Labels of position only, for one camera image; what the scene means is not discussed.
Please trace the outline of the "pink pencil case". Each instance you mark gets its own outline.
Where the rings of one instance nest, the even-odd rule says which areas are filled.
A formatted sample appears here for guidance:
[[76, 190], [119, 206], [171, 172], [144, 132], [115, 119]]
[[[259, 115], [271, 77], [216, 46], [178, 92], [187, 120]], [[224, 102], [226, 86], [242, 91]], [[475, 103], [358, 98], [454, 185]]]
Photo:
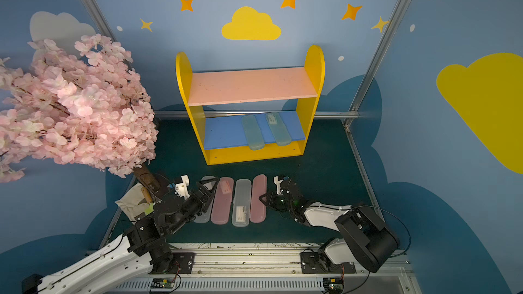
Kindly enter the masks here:
[[230, 218], [234, 179], [222, 177], [219, 179], [211, 212], [211, 222], [215, 225], [225, 225]]
[[267, 192], [267, 176], [260, 174], [253, 179], [251, 193], [250, 222], [261, 223], [266, 219], [266, 206], [260, 197]]

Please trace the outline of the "frosted white pencil case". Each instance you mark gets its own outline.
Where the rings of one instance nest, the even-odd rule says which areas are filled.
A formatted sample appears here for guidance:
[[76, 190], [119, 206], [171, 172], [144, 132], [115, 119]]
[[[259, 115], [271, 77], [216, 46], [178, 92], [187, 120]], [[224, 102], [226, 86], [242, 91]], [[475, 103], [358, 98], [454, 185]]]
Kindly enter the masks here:
[[[216, 178], [216, 177], [215, 176], [204, 176], [204, 177], [202, 177], [201, 180], [205, 180], [205, 179], [209, 179], [209, 178]], [[197, 224], [208, 223], [209, 220], [211, 219], [211, 212], [212, 212], [213, 204], [214, 204], [214, 200], [211, 200], [208, 204], [208, 208], [207, 208], [206, 212], [203, 212], [203, 213], [201, 213], [201, 215], [196, 216], [193, 222], [197, 223]]]

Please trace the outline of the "white pencil case with label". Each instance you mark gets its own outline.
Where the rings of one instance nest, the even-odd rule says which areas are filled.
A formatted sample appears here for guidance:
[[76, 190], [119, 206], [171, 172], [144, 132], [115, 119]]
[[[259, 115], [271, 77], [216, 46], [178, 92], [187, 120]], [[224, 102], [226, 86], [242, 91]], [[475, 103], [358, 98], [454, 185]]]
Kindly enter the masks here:
[[250, 222], [252, 182], [239, 179], [235, 184], [232, 224], [235, 227], [246, 227]]

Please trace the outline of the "green pencil case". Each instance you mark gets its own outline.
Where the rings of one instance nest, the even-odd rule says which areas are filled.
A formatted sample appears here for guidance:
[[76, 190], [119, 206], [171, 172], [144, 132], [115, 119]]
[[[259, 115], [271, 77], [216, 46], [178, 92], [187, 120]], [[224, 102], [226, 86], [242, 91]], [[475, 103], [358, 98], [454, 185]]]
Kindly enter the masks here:
[[252, 151], [264, 148], [265, 141], [262, 135], [257, 118], [254, 115], [247, 115], [241, 118], [242, 128], [247, 140], [247, 144]]

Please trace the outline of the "teal pencil case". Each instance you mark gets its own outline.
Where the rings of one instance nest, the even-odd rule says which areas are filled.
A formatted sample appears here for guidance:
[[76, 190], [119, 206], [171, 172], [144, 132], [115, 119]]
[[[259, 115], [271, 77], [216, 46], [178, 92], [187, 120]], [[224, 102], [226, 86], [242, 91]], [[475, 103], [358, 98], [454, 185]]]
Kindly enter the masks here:
[[266, 121], [278, 146], [287, 146], [291, 143], [291, 136], [279, 113], [266, 114]]

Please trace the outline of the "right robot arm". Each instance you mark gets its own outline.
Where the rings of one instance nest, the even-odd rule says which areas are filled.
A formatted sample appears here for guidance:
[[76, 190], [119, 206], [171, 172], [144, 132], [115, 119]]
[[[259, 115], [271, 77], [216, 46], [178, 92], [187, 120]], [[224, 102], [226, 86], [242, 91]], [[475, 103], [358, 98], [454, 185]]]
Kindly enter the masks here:
[[399, 237], [373, 206], [333, 206], [308, 200], [289, 179], [280, 182], [275, 191], [259, 196], [258, 201], [272, 210], [289, 213], [301, 225], [339, 232], [340, 238], [328, 241], [321, 249], [331, 264], [356, 261], [376, 273], [400, 247]]

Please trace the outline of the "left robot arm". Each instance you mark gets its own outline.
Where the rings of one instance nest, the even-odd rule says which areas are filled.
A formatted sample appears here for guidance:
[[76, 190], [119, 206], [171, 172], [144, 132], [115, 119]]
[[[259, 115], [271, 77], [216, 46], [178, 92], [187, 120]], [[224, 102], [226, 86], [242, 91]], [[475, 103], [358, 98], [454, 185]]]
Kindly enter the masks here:
[[24, 279], [23, 293], [105, 293], [131, 278], [171, 270], [175, 259], [166, 238], [208, 210], [218, 184], [212, 178], [197, 182], [188, 197], [164, 196], [103, 248], [54, 274]]

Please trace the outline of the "yellow wooden shelf unit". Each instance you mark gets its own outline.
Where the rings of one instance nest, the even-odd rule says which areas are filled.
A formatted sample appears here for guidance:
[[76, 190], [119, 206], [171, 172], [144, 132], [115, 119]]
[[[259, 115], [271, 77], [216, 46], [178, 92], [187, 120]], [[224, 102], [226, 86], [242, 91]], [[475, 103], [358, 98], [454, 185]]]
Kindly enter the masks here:
[[[302, 67], [227, 72], [195, 73], [188, 56], [178, 53], [176, 75], [189, 120], [208, 165], [304, 154], [326, 76], [324, 53], [319, 46], [309, 48]], [[264, 148], [258, 151], [249, 148], [242, 128], [241, 118], [247, 115], [218, 118], [191, 115], [202, 112], [206, 106], [289, 99], [297, 101], [295, 110], [275, 111], [291, 136], [292, 141], [287, 146], [275, 143], [266, 121], [268, 113], [249, 114], [257, 118], [265, 141]]]

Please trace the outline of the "left green circuit board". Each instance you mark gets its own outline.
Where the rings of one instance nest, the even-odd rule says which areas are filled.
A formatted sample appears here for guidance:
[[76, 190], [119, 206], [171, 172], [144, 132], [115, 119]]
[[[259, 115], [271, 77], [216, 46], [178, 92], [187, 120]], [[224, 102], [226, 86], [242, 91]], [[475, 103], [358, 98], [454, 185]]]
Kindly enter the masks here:
[[151, 280], [150, 291], [172, 291], [177, 286], [173, 278], [154, 278]]

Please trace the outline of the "green circuit board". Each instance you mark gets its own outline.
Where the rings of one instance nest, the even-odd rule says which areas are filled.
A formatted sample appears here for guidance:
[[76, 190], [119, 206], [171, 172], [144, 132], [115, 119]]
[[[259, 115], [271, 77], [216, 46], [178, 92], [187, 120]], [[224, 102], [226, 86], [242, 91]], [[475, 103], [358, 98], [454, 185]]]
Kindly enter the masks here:
[[173, 278], [154, 278], [151, 280], [150, 291], [172, 291], [177, 286]]
[[323, 278], [323, 294], [341, 294], [344, 287], [344, 281], [341, 278]]

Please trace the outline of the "right green circuit board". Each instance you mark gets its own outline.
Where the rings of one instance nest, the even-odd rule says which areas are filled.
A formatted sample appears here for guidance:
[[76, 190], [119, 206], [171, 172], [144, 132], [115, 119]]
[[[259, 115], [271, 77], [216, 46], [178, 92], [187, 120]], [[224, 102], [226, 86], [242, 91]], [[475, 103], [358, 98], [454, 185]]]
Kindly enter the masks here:
[[323, 278], [323, 294], [341, 294], [344, 287], [344, 281], [341, 278]]

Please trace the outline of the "pink cherry blossom tree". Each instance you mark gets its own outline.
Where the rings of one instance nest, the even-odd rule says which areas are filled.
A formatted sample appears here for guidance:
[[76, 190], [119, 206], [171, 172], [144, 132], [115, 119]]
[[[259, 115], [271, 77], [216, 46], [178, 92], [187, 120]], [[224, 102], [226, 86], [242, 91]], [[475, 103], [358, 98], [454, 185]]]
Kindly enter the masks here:
[[1, 66], [10, 92], [1, 112], [1, 182], [24, 176], [23, 159], [81, 164], [125, 177], [155, 159], [158, 131], [151, 98], [132, 54], [97, 34], [68, 54], [51, 39], [32, 43], [32, 70]]

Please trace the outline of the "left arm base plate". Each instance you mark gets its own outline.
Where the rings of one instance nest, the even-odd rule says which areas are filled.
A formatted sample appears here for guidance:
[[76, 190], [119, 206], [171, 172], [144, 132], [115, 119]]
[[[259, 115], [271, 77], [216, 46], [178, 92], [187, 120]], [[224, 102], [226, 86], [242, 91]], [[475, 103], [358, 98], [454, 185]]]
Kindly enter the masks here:
[[148, 274], [191, 274], [195, 257], [192, 252], [167, 253], [152, 260]]

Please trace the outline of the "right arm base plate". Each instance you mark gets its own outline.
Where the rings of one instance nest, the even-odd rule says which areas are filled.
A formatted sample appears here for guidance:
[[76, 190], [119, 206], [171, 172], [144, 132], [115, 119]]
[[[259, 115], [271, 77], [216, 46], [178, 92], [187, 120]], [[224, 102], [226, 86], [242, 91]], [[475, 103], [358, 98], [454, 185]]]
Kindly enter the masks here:
[[353, 263], [335, 264], [324, 253], [304, 250], [300, 253], [300, 264], [304, 274], [355, 274]]

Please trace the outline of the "aluminium frame post right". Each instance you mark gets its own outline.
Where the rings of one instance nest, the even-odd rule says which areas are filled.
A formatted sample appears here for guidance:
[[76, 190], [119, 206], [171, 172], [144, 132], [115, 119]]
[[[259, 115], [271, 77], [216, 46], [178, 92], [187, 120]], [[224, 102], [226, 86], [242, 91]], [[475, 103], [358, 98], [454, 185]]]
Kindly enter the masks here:
[[385, 58], [387, 51], [394, 39], [394, 36], [406, 14], [408, 7], [412, 0], [398, 0], [392, 11], [390, 21], [383, 36], [380, 39], [377, 50], [374, 53], [373, 59], [370, 62], [369, 68], [367, 69], [359, 87], [356, 91], [355, 97], [351, 102], [349, 111], [353, 113], [359, 112], [360, 106], [362, 105], [364, 98], [369, 91], [369, 88], [379, 71], [381, 63]]

